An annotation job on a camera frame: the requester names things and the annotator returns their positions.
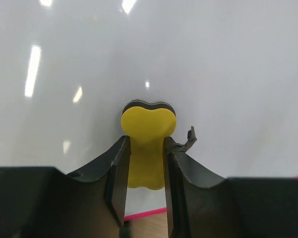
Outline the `pink framed whiteboard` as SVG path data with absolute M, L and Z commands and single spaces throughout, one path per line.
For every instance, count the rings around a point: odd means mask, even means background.
M 0 0 L 0 167 L 69 173 L 166 102 L 223 176 L 298 175 L 298 0 Z

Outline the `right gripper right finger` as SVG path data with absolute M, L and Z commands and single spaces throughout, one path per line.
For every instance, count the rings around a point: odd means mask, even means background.
M 171 238 L 298 238 L 298 178 L 223 178 L 187 155 L 196 142 L 163 142 Z

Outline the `yellow bone-shaped eraser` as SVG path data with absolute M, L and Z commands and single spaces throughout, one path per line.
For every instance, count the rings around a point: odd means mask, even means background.
M 128 188 L 164 188 L 163 142 L 176 125 L 176 113 L 168 103 L 133 100 L 124 107 L 121 127 L 130 139 Z

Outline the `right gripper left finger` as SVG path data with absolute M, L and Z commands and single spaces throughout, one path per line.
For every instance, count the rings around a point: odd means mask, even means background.
M 64 174 L 0 167 L 0 238 L 117 238 L 124 224 L 130 140 Z

